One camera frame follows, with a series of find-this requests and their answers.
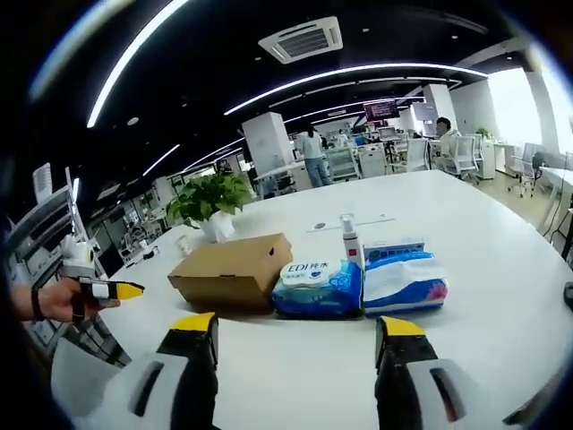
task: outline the white flower pot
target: white flower pot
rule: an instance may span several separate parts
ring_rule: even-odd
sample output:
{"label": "white flower pot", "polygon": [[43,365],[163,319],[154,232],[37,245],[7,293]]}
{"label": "white flower pot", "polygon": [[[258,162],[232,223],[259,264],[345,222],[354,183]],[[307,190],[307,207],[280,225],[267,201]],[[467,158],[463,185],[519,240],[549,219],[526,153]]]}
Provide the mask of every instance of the white flower pot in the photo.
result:
{"label": "white flower pot", "polygon": [[231,215],[223,211],[214,213],[206,221],[199,221],[199,226],[211,243],[225,242],[235,233]]}

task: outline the tissue package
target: tissue package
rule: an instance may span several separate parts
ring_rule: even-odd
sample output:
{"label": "tissue package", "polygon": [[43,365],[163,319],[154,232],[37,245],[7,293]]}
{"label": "tissue package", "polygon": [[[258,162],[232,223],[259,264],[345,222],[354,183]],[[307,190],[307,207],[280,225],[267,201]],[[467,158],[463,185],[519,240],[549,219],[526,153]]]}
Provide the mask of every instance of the tissue package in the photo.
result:
{"label": "tissue package", "polygon": [[447,294],[446,272],[433,254],[401,254],[366,266],[366,316],[440,308]]}
{"label": "tissue package", "polygon": [[271,299],[280,314],[336,318],[362,313],[363,274],[348,260],[292,262],[280,271]]}

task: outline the air conditioner vent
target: air conditioner vent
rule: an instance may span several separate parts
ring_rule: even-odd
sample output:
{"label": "air conditioner vent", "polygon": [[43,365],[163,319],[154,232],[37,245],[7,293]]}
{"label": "air conditioner vent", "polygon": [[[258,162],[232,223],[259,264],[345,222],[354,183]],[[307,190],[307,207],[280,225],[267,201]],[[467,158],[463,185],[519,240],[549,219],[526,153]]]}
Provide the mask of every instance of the air conditioner vent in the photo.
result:
{"label": "air conditioner vent", "polygon": [[342,49],[342,37],[336,16],[305,22],[259,40],[259,45],[282,64],[293,63]]}

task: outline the green plant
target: green plant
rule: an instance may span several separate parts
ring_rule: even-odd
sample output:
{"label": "green plant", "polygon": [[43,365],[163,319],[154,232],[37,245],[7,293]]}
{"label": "green plant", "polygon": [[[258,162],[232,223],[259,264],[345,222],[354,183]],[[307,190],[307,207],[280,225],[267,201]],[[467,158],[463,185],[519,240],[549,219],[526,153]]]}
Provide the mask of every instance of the green plant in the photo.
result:
{"label": "green plant", "polygon": [[485,127],[480,127],[475,132],[476,134],[480,134],[484,139],[489,139],[492,134],[487,131]]}
{"label": "green plant", "polygon": [[215,174],[192,179],[167,205],[167,214],[194,226],[191,221],[206,221],[218,211],[234,214],[243,209],[250,193],[241,176]]}

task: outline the brown cardboard box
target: brown cardboard box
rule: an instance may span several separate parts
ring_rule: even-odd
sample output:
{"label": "brown cardboard box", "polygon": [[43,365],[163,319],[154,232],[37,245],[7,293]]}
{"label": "brown cardboard box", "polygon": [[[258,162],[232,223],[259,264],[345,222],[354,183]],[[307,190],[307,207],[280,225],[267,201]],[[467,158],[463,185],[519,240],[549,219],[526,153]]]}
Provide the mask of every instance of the brown cardboard box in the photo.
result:
{"label": "brown cardboard box", "polygon": [[268,313],[280,270],[293,261],[284,235],[203,245],[168,275],[197,312]]}

